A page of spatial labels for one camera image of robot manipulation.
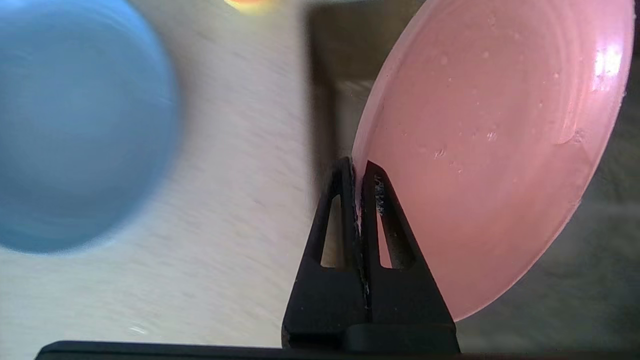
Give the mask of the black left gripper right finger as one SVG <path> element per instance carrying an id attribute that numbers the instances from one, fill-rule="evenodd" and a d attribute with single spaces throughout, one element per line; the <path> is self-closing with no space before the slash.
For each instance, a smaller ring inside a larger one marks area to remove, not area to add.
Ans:
<path id="1" fill-rule="evenodd" d="M 361 183 L 365 321 L 343 345 L 354 353 L 459 353 L 457 329 L 386 171 L 368 162 Z"/>

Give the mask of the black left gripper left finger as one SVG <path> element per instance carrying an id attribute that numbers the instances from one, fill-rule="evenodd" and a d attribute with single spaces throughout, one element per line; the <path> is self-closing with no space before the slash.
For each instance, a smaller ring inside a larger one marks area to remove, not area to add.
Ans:
<path id="1" fill-rule="evenodd" d="M 338 244 L 343 267 L 326 268 L 322 255 L 332 213 L 340 198 Z M 355 206 L 354 167 L 340 158 L 320 196 L 281 325 L 285 349 L 339 349 L 351 326 L 367 319 L 362 248 Z"/>

